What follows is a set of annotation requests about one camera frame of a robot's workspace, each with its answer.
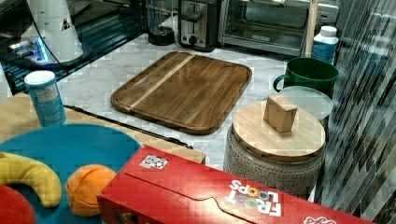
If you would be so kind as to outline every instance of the white plastic bottle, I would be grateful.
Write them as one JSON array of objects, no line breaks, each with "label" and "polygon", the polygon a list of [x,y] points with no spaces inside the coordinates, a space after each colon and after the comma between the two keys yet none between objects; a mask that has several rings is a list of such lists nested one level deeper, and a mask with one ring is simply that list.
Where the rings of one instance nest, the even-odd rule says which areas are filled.
[{"label": "white plastic bottle", "polygon": [[312,58],[332,63],[338,38],[335,36],[337,29],[332,26],[322,26],[320,33],[314,37]]}]

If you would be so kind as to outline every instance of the stuffed banana toy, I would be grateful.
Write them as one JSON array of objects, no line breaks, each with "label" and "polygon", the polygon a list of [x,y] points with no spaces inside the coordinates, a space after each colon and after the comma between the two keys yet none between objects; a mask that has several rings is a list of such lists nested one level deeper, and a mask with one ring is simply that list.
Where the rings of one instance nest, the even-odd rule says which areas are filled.
[{"label": "stuffed banana toy", "polygon": [[61,180],[48,165],[0,152],[0,186],[13,184],[30,186],[46,208],[55,207],[61,201]]}]

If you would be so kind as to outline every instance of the round wooden lid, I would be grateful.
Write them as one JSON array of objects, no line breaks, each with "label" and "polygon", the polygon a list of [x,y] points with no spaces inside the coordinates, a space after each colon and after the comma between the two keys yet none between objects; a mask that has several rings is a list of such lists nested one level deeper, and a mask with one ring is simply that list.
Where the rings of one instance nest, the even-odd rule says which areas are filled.
[{"label": "round wooden lid", "polygon": [[291,132],[279,133],[266,120],[267,102],[240,108],[233,118],[233,133],[248,150],[277,161],[305,161],[317,155],[324,145],[322,125],[298,108]]}]

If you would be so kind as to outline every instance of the tiled backsplash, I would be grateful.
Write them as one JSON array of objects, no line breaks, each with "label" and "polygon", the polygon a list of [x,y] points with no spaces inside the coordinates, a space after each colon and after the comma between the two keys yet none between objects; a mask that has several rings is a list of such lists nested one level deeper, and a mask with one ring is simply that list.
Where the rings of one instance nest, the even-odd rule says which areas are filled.
[{"label": "tiled backsplash", "polygon": [[353,0],[317,202],[396,223],[396,1]]}]

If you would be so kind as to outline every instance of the red cereal box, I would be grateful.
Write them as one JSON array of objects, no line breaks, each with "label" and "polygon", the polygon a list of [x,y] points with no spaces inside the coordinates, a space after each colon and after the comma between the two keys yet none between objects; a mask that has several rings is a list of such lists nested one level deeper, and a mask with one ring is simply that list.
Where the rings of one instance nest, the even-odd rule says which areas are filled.
[{"label": "red cereal box", "polygon": [[98,201],[106,224],[372,223],[149,146],[129,159]]}]

